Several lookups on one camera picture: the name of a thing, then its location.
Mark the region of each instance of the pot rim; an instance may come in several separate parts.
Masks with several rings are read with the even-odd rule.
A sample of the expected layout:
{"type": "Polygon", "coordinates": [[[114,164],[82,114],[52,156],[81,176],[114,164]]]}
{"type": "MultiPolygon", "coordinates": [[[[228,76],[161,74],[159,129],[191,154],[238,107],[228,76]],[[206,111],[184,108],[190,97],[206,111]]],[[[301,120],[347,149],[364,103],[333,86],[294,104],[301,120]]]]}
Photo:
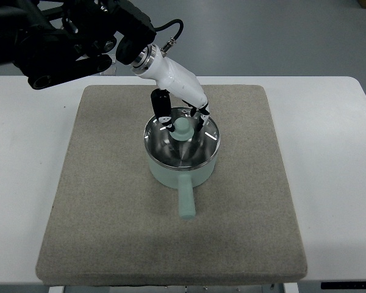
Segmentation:
{"type": "MultiPolygon", "coordinates": [[[[191,110],[191,108],[188,108],[188,107],[173,107],[172,109],[187,109],[187,110],[191,110]]],[[[192,166],[192,167],[174,167],[174,166],[170,166],[170,165],[167,165],[167,164],[164,164],[163,162],[157,160],[154,156],[152,156],[152,154],[149,153],[149,149],[147,147],[147,144],[146,144],[146,141],[145,141],[145,133],[146,133],[146,129],[147,129],[147,126],[149,125],[150,122],[153,122],[154,120],[156,119],[156,116],[153,116],[151,117],[148,122],[146,123],[145,125],[145,129],[144,129],[144,133],[143,133],[143,138],[144,138],[144,145],[145,145],[145,150],[146,150],[146,153],[148,154],[148,156],[155,162],[157,163],[158,165],[164,167],[164,168],[167,168],[167,169],[170,169],[170,170],[174,170],[174,171],[192,171],[192,170],[196,170],[196,169],[199,169],[205,165],[207,165],[208,163],[210,163],[210,161],[212,161],[216,156],[217,156],[217,153],[218,153],[218,149],[220,147],[220,140],[221,140],[221,135],[220,135],[220,130],[218,129],[218,126],[217,124],[215,124],[214,120],[209,117],[209,120],[213,123],[213,125],[215,126],[215,128],[217,129],[218,131],[218,140],[217,140],[217,146],[215,148],[215,151],[212,153],[212,155],[210,156],[210,158],[208,158],[206,161],[204,161],[203,163],[199,164],[199,165],[196,165],[196,166],[192,166]]]]}

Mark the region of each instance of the gray felt mat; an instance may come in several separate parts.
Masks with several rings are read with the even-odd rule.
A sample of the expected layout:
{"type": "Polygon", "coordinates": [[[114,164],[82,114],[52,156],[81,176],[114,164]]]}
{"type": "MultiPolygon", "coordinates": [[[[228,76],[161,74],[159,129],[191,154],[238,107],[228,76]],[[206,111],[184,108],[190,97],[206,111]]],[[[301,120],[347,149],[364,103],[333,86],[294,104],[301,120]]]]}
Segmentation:
{"type": "MultiPolygon", "coordinates": [[[[298,281],[307,264],[265,91],[205,85],[221,134],[197,216],[150,173],[149,85],[85,89],[37,263],[49,285],[242,285],[298,281]]],[[[184,104],[171,97],[175,106],[184,104]]]]}

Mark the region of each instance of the gray floor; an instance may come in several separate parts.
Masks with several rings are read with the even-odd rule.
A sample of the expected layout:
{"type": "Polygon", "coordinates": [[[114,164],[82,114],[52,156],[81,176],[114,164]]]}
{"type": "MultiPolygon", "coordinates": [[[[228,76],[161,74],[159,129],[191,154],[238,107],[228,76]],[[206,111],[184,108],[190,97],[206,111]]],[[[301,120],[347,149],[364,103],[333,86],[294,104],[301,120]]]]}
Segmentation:
{"type": "MultiPolygon", "coordinates": [[[[357,0],[132,2],[151,17],[154,26],[173,18],[184,21],[183,34],[168,55],[197,76],[352,76],[366,93],[366,9],[357,0]]],[[[54,5],[47,3],[41,7],[54,5]]],[[[176,27],[172,27],[158,33],[156,43],[162,46],[175,32],[176,27]]],[[[13,65],[2,65],[0,75],[21,75],[21,72],[13,65]]],[[[118,64],[116,75],[133,74],[128,67],[118,64]]],[[[303,293],[321,291],[319,282],[299,286],[303,293]]],[[[0,286],[0,293],[47,290],[44,286],[0,286]]],[[[65,292],[109,291],[109,288],[79,287],[66,288],[65,292]]],[[[220,288],[207,291],[229,292],[220,288]]],[[[274,291],[264,287],[263,292],[274,291]]]]}

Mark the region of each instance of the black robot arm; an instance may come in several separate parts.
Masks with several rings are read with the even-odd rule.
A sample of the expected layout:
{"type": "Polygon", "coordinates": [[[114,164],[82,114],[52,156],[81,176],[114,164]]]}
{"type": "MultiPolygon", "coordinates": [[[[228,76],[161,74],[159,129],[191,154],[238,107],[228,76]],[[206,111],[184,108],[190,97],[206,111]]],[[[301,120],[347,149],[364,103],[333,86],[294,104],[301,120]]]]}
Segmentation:
{"type": "Polygon", "coordinates": [[[13,62],[33,89],[106,70],[116,31],[124,35],[117,61],[125,65],[156,36],[150,18],[127,0],[59,2],[61,7],[41,11],[39,1],[0,0],[0,63],[13,62]],[[58,18],[62,29],[49,22],[58,18]]]}

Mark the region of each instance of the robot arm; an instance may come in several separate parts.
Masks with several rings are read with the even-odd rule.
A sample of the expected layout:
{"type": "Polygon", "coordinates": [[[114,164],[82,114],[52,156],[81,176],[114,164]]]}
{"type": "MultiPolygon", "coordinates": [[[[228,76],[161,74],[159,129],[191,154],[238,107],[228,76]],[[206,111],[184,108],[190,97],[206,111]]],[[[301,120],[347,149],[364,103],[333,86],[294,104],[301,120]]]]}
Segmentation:
{"type": "Polygon", "coordinates": [[[118,31],[124,37],[117,47],[117,61],[131,64],[137,76],[155,80],[161,90],[152,95],[160,122],[168,123],[170,111],[157,113],[171,107],[168,94],[172,93],[193,107],[192,116],[197,110],[201,113],[198,130],[205,125],[209,106],[196,76],[165,57],[182,32],[181,20],[154,28],[150,18],[128,0],[58,2],[63,5],[40,11],[38,0],[0,0],[0,63],[13,62],[29,77],[33,89],[44,89],[108,69],[112,60],[105,53],[115,47],[118,31]],[[58,18],[62,29],[50,24],[58,18]],[[154,45],[157,31],[174,23],[180,24],[175,37],[162,49],[154,45]],[[168,100],[157,101],[155,96],[168,100]]]}

